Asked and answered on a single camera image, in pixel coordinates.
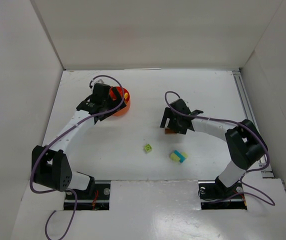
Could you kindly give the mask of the brown lego plate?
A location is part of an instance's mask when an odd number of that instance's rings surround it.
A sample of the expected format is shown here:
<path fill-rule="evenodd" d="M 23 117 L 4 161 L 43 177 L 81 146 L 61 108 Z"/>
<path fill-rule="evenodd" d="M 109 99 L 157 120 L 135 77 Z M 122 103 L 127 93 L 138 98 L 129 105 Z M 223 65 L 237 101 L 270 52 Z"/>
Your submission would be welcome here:
<path fill-rule="evenodd" d="M 174 130 L 172 130 L 172 129 L 170 129 L 170 128 L 165 128 L 165 129 L 164 129 L 164 133 L 165 133 L 166 135 L 175 135 L 175 134 L 177 134 Z"/>

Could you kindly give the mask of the yellow curved lego brick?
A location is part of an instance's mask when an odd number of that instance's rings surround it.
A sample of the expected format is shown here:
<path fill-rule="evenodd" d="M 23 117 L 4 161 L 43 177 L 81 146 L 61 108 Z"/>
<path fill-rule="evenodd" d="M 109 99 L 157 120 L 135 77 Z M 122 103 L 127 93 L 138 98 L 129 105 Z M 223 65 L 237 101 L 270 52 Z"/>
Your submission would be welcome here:
<path fill-rule="evenodd" d="M 124 94 L 124 99 L 126 100 L 126 99 L 128 99 L 129 98 L 129 94 L 126 92 L 125 94 Z"/>

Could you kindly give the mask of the lime green lego brick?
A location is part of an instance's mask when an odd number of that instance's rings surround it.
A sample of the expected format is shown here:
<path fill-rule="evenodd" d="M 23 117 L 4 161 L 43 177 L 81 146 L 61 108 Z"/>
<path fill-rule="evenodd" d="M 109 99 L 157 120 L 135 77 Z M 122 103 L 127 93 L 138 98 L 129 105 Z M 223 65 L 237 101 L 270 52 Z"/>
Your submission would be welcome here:
<path fill-rule="evenodd" d="M 144 149 L 144 151 L 146 152 L 146 153 L 149 153 L 149 152 L 151 152 L 152 151 L 152 146 L 150 145 L 150 144 L 146 144 L 144 147 L 143 147 L 143 149 Z"/>

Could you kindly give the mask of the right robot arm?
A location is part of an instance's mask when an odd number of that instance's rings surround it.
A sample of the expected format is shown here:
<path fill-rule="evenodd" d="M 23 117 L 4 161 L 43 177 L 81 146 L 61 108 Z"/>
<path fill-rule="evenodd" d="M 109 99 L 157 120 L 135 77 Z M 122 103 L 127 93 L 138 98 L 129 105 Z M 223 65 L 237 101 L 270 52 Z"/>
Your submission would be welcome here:
<path fill-rule="evenodd" d="M 200 195 L 206 200 L 222 199 L 233 193 L 240 178 L 266 154 L 268 147 L 251 120 L 234 122 L 199 116 L 202 113 L 191 111 L 179 98 L 164 109 L 160 127 L 182 135 L 188 130 L 204 133 L 226 142 L 230 162 L 213 183 L 199 184 Z"/>

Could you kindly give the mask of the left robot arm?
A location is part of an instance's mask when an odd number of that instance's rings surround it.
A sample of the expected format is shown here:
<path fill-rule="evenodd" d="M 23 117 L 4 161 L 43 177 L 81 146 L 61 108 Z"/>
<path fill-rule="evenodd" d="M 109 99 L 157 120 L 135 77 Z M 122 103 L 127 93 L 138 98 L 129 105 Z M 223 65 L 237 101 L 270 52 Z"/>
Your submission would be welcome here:
<path fill-rule="evenodd" d="M 76 110 L 60 133 L 47 145 L 32 150 L 30 184 L 39 184 L 49 192 L 78 190 L 90 193 L 94 178 L 72 171 L 69 156 L 82 141 L 83 135 L 99 121 L 126 108 L 129 94 L 121 86 L 96 82 L 92 94 Z"/>

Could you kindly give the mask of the orange round divided container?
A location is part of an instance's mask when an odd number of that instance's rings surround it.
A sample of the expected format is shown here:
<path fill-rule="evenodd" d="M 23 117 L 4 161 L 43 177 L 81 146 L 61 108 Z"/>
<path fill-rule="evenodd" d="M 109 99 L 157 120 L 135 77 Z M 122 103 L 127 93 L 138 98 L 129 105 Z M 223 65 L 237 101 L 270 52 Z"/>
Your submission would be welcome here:
<path fill-rule="evenodd" d="M 117 90 L 117 92 L 119 93 L 119 95 L 120 95 L 121 98 L 125 96 L 125 93 L 128 93 L 128 94 L 129 94 L 129 97 L 128 97 L 127 99 L 124 99 L 124 101 L 123 101 L 124 105 L 122 105 L 122 106 L 120 107 L 120 110 L 118 110 L 117 112 L 115 112 L 115 113 L 113 114 L 114 117 L 121 117 L 121 116 L 125 115 L 125 114 L 129 111 L 129 109 L 130 109 L 130 106 L 131 106 L 131 96 L 130 96 L 129 91 L 128 91 L 126 88 L 124 88 L 124 89 L 123 89 L 124 92 L 122 92 L 122 89 L 121 89 L 120 86 L 111 87 L 110 92 L 109 92 L 109 95 L 112 97 L 112 100 L 113 100 L 113 101 L 116 101 L 116 100 L 117 100 L 117 96 L 116 96 L 116 94 L 115 94 L 115 91 L 113 91 L 113 89 L 116 89 L 116 90 Z"/>

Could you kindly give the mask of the aluminium rail right side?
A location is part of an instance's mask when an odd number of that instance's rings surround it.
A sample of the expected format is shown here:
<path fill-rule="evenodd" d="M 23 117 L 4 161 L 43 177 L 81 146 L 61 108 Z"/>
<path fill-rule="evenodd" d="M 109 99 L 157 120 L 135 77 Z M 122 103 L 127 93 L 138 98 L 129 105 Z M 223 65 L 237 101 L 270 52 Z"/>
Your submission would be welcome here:
<path fill-rule="evenodd" d="M 235 84 L 236 84 L 236 88 L 238 90 L 238 94 L 241 100 L 241 104 L 242 104 L 242 108 L 244 111 L 244 114 L 246 116 L 247 119 L 251 120 L 253 122 L 253 124 L 255 125 L 255 127 L 257 128 L 257 130 L 259 130 L 259 127 L 257 125 L 256 119 L 255 119 L 255 115 L 243 82 L 243 78 L 241 75 L 241 71 L 240 70 L 233 70 L 232 71 L 232 76 L 234 78 Z M 261 174 L 262 177 L 264 179 L 274 179 L 274 173 L 273 170 L 271 168 L 271 166 L 268 166 L 267 168 L 265 168 L 264 170 L 261 170 Z"/>

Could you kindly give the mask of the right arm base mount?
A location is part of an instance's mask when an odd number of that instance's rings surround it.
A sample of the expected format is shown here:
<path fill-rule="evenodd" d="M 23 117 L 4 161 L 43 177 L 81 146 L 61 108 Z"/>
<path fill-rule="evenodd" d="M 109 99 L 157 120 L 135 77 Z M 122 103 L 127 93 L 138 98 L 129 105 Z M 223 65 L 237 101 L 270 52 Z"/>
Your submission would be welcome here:
<path fill-rule="evenodd" d="M 246 200 L 240 182 L 231 187 L 217 184 L 215 180 L 198 182 L 198 196 L 202 210 L 247 210 Z"/>

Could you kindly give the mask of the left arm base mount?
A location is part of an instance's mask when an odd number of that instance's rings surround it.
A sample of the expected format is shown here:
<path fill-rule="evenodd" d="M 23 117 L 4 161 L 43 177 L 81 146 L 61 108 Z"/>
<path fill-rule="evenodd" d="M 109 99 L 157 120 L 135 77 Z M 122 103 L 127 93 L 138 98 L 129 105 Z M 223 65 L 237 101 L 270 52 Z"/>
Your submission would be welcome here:
<path fill-rule="evenodd" d="M 97 180 L 93 190 L 86 193 L 74 190 L 77 194 L 77 211 L 108 211 L 110 208 L 111 181 Z"/>

